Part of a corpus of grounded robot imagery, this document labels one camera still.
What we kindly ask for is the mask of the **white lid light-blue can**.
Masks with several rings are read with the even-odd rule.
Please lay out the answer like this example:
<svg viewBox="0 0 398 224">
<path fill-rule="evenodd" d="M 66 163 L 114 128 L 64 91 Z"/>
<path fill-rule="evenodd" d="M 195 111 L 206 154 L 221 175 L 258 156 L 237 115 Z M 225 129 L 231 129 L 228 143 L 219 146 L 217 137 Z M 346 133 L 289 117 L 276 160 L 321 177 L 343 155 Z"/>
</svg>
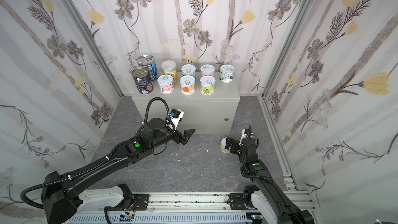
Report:
<svg viewBox="0 0 398 224">
<path fill-rule="evenodd" d="M 181 72 L 183 76 L 195 77 L 196 67 L 192 64 L 186 64 L 181 67 Z"/>
</svg>

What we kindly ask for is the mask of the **white lid green can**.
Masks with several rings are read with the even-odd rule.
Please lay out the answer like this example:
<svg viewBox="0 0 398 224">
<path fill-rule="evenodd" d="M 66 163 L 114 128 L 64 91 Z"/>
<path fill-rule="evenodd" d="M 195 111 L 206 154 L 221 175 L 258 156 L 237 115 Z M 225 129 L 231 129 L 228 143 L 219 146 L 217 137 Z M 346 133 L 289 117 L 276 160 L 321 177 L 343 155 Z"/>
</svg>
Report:
<svg viewBox="0 0 398 224">
<path fill-rule="evenodd" d="M 203 76 L 200 79 L 201 93 L 203 95 L 212 95 L 215 91 L 216 80 L 213 76 Z"/>
</svg>

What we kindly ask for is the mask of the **white lid teal can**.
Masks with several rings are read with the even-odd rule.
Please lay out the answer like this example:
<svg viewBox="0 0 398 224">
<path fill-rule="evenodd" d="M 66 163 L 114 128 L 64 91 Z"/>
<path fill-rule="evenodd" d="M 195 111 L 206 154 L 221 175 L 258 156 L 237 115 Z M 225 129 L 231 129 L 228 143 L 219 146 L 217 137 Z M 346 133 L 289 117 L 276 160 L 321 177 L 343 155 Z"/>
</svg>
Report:
<svg viewBox="0 0 398 224">
<path fill-rule="evenodd" d="M 235 68 L 232 65 L 225 64 L 220 68 L 220 80 L 223 83 L 230 83 L 233 80 Z"/>
</svg>

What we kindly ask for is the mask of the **white lid pink-red can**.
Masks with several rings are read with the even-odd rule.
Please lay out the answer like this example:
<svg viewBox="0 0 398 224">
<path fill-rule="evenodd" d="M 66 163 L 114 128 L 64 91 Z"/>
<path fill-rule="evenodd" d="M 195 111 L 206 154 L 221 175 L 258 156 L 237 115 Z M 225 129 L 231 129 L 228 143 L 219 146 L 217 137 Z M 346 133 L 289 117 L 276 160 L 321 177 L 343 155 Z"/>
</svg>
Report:
<svg viewBox="0 0 398 224">
<path fill-rule="evenodd" d="M 202 65 L 201 68 L 201 76 L 215 76 L 215 67 L 211 64 Z"/>
</svg>

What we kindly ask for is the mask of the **white lid yellow-orange can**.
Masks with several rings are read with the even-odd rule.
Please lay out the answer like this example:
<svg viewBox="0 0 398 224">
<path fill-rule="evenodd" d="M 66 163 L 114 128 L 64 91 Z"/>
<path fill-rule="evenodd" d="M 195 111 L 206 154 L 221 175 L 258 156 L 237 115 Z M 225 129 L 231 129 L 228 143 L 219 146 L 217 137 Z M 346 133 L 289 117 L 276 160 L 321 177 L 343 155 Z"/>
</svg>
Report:
<svg viewBox="0 0 398 224">
<path fill-rule="evenodd" d="M 172 76 L 174 82 L 178 78 L 176 67 L 177 67 L 176 63 L 172 60 L 166 60 L 161 64 L 163 75 Z"/>
</svg>

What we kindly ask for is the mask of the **blue labelled tall can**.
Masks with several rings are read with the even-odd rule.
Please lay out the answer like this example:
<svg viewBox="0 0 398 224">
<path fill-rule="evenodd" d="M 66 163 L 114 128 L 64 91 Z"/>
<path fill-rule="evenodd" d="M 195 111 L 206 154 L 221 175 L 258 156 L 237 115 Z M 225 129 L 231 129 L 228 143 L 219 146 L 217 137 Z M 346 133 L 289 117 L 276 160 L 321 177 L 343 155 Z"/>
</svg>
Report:
<svg viewBox="0 0 398 224">
<path fill-rule="evenodd" d="M 139 67 L 146 68 L 149 71 L 152 81 L 158 78 L 158 70 L 155 63 L 155 58 L 152 55 L 142 55 L 137 59 Z"/>
</svg>

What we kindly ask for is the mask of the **white lid yellow can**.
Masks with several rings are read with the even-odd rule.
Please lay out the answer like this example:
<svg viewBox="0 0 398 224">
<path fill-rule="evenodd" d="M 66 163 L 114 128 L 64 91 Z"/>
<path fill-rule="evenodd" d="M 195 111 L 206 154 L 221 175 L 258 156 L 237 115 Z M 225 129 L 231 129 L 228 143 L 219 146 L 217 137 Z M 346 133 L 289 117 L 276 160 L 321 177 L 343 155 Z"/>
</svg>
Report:
<svg viewBox="0 0 398 224">
<path fill-rule="evenodd" d="M 223 138 L 221 140 L 221 145 L 220 145 L 220 149 L 223 153 L 230 153 L 229 149 L 226 149 L 226 144 L 227 144 L 227 137 Z"/>
</svg>

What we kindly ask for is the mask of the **white lid pink can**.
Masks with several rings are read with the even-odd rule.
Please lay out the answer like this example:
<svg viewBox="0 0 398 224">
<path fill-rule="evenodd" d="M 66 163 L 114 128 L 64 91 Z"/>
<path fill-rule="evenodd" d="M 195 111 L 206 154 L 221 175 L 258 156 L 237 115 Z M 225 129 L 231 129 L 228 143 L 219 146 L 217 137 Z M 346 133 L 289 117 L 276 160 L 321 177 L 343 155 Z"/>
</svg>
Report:
<svg viewBox="0 0 398 224">
<path fill-rule="evenodd" d="M 162 94 L 171 94 L 174 92 L 174 79 L 171 75 L 161 75 L 158 77 L 157 82 Z"/>
</svg>

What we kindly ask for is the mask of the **white lid orange can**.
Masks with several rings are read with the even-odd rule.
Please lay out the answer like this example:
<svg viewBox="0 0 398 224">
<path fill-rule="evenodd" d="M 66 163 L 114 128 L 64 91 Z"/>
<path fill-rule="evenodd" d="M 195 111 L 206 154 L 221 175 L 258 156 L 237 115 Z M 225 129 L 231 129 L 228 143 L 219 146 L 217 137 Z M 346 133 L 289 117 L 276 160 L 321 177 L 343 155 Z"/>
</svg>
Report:
<svg viewBox="0 0 398 224">
<path fill-rule="evenodd" d="M 180 79 L 181 92 L 185 95 L 192 95 L 196 90 L 196 79 L 193 76 L 186 75 Z"/>
</svg>

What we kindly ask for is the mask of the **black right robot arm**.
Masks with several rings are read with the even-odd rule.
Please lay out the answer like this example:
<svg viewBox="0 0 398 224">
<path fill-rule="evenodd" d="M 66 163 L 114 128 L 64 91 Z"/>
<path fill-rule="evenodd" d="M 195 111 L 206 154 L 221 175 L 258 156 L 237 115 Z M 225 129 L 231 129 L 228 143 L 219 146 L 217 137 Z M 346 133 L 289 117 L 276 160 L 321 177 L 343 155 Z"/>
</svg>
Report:
<svg viewBox="0 0 398 224">
<path fill-rule="evenodd" d="M 267 166 L 258 159 L 256 141 L 246 137 L 242 142 L 227 138 L 226 149 L 238 155 L 241 175 L 253 184 L 246 186 L 240 200 L 229 198 L 231 208 L 243 206 L 257 210 L 264 224 L 313 224 L 308 210 L 301 210 L 273 180 Z"/>
</svg>

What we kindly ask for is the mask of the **dark labelled tall can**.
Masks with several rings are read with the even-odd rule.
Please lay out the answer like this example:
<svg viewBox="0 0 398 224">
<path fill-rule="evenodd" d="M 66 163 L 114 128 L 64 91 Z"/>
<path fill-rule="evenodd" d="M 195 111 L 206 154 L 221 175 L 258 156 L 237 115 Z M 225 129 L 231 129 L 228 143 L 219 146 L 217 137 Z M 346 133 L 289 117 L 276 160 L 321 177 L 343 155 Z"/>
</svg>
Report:
<svg viewBox="0 0 398 224">
<path fill-rule="evenodd" d="M 146 68 L 140 67 L 132 71 L 132 76 L 141 94 L 149 94 L 153 91 L 153 85 L 149 71 Z"/>
</svg>

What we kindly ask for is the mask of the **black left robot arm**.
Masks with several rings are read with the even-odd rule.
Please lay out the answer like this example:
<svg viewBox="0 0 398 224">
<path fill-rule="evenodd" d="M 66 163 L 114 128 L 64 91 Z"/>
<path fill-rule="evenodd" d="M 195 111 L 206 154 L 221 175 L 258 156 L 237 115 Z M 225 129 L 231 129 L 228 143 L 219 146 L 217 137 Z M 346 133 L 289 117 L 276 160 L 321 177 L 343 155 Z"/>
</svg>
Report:
<svg viewBox="0 0 398 224">
<path fill-rule="evenodd" d="M 153 155 L 154 149 L 173 140 L 187 144 L 194 129 L 174 130 L 172 123 L 154 118 L 145 122 L 132 138 L 117 144 L 107 156 L 68 173 L 57 171 L 45 177 L 40 199 L 49 224 L 60 224 L 73 217 L 84 201 L 81 196 L 87 188 L 103 178 Z"/>
</svg>

